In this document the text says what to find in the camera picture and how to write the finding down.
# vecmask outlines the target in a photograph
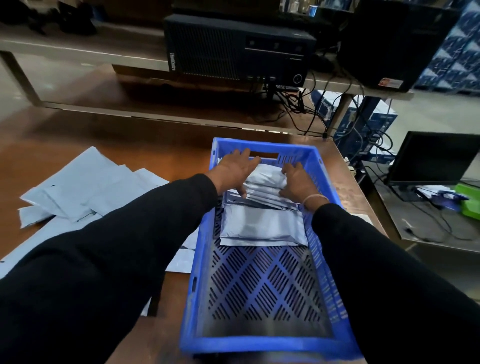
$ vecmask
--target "black sleeve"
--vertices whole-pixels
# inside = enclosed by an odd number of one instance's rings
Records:
[[[33,249],[0,279],[0,362],[104,363],[216,199],[197,174]]]
[[[368,363],[479,354],[477,303],[338,205],[320,207],[312,227]]]

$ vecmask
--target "thinkcentre logo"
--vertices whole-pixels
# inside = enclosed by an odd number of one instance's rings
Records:
[[[172,71],[175,70],[175,54],[174,53],[170,53],[170,64],[172,66]]]

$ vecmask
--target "black monitor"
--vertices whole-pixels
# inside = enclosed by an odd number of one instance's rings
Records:
[[[416,185],[456,185],[480,150],[480,135],[408,132],[385,178],[404,201]]]

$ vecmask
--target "wristband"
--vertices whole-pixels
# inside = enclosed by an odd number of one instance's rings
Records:
[[[307,197],[303,200],[303,202],[302,202],[301,204],[305,206],[305,202],[307,202],[307,200],[308,200],[310,197],[323,197],[323,198],[326,198],[326,197],[325,197],[324,195],[322,195],[322,194],[311,194],[311,195],[307,196]]]

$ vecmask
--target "perforated crate bottom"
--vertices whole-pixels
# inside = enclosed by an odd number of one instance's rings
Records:
[[[220,246],[222,213],[219,200],[198,334],[333,337],[310,250]]]

